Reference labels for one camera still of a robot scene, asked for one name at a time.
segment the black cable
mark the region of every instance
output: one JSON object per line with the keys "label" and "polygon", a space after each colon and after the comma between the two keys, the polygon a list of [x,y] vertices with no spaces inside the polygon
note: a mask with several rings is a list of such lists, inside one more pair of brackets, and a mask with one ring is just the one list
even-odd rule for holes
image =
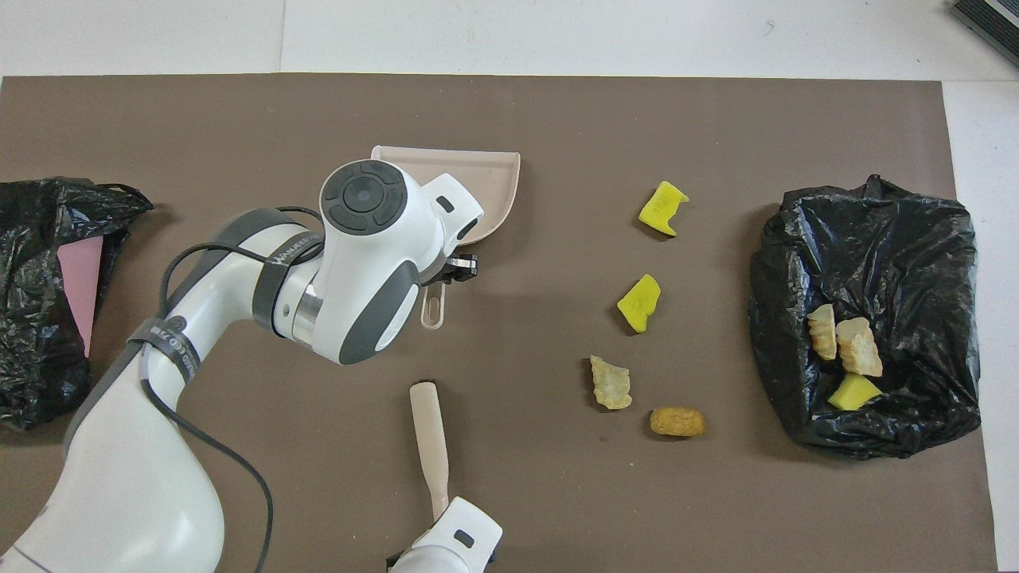
{"label": "black cable", "polygon": [[316,211],[315,209],[312,209],[310,207],[302,207],[301,205],[285,205],[283,207],[276,207],[276,210],[277,211],[282,211],[284,213],[286,213],[287,211],[293,211],[293,212],[298,212],[298,213],[304,213],[306,215],[311,215],[311,216],[315,217],[316,219],[319,220],[319,222],[322,221],[322,215],[320,215],[318,211]]}
{"label": "black cable", "polygon": [[[312,217],[315,217],[315,220],[317,220],[319,223],[322,222],[322,214],[316,211],[315,209],[309,207],[302,207],[301,205],[285,205],[283,207],[276,207],[276,210],[281,211],[283,213],[286,212],[304,213],[306,215],[311,215]],[[293,264],[300,265],[301,263],[307,263],[308,261],[317,257],[319,253],[322,252],[323,248],[324,245],[322,243],[319,243],[315,247],[309,249],[305,254],[294,259]]]}
{"label": "black cable", "polygon": [[177,268],[180,261],[186,259],[189,256],[199,251],[229,251],[231,253],[237,253],[238,255],[244,255],[246,257],[255,259],[261,263],[265,263],[266,258],[254,251],[249,251],[243,247],[237,247],[236,245],[228,245],[226,243],[199,243],[189,247],[180,252],[179,255],[173,257],[170,264],[163,271],[163,281],[159,287],[159,313],[156,315],[158,318],[166,318],[166,315],[170,312],[170,277],[173,275],[173,270]]}
{"label": "black cable", "polygon": [[262,554],[259,556],[258,565],[255,567],[255,573],[260,573],[262,571],[262,566],[265,565],[265,558],[269,554],[269,541],[272,538],[272,493],[269,491],[269,484],[266,483],[265,478],[262,474],[255,469],[255,466],[246,460],[240,454],[237,454],[233,450],[224,446],[216,438],[200,430],[196,426],[192,425],[191,422],[180,417],[179,414],[174,412],[169,406],[167,406],[159,396],[156,395],[156,390],[152,389],[152,384],[149,383],[148,378],[142,378],[142,389],[145,390],[145,396],[149,398],[149,402],[156,407],[156,410],[166,416],[172,422],[175,422],[178,427],[184,428],[189,433],[195,437],[201,439],[202,441],[208,444],[209,446],[215,448],[220,453],[225,454],[234,462],[240,464],[243,468],[248,470],[248,473],[252,474],[255,481],[258,481],[260,487],[262,487],[262,493],[265,496],[265,538],[262,540]]}

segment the fried food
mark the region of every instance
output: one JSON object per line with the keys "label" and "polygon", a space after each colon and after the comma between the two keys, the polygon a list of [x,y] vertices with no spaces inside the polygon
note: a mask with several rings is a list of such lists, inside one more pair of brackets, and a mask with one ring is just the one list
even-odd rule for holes
{"label": "fried food", "polygon": [[651,412],[651,431],[659,435],[691,437],[707,429],[704,414],[696,408],[656,408]]}
{"label": "fried food", "polygon": [[880,376],[883,373],[869,320],[862,316],[843,320],[836,326],[835,332],[839,341],[842,366],[847,372],[866,376]]}
{"label": "fried food", "polygon": [[591,355],[591,373],[594,375],[594,399],[609,410],[622,410],[633,402],[630,398],[630,370],[612,366],[600,357]]}
{"label": "fried food", "polygon": [[807,315],[810,346],[824,360],[835,360],[838,347],[835,337],[835,307],[821,305]]}

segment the pink paper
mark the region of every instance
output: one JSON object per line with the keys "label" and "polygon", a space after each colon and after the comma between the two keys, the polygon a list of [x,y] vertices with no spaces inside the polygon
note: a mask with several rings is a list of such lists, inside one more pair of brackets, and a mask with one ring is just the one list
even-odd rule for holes
{"label": "pink paper", "polygon": [[70,304],[77,330],[85,340],[85,356],[92,346],[92,321],[96,316],[96,292],[99,285],[99,260],[103,238],[94,237],[63,245],[57,249],[57,260],[63,273],[64,294]]}

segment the black strap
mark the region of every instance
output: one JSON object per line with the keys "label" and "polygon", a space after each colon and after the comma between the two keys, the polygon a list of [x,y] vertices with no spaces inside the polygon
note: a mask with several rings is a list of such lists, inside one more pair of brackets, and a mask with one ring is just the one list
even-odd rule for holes
{"label": "black strap", "polygon": [[181,331],[183,324],[183,318],[179,316],[173,316],[168,320],[150,318],[143,322],[127,341],[149,343],[155,347],[170,359],[177,370],[180,370],[184,383],[187,383],[198,372],[202,359],[195,350],[195,345]]}
{"label": "black strap", "polygon": [[262,272],[255,283],[255,295],[252,297],[252,313],[255,322],[267,330],[272,330],[282,337],[272,323],[272,315],[276,311],[276,299],[286,280],[286,273],[293,263],[309,250],[322,244],[322,239],[315,232],[305,231],[294,235],[290,241],[281,245],[266,258]]}

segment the brush handle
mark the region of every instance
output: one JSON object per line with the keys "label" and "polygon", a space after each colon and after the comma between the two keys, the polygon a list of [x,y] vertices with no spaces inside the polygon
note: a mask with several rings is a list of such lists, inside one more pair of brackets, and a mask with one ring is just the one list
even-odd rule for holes
{"label": "brush handle", "polygon": [[414,415],[414,433],[418,437],[421,471],[432,496],[432,518],[438,520],[449,505],[449,456],[446,454],[442,412],[434,383],[418,382],[411,386],[411,412]]}

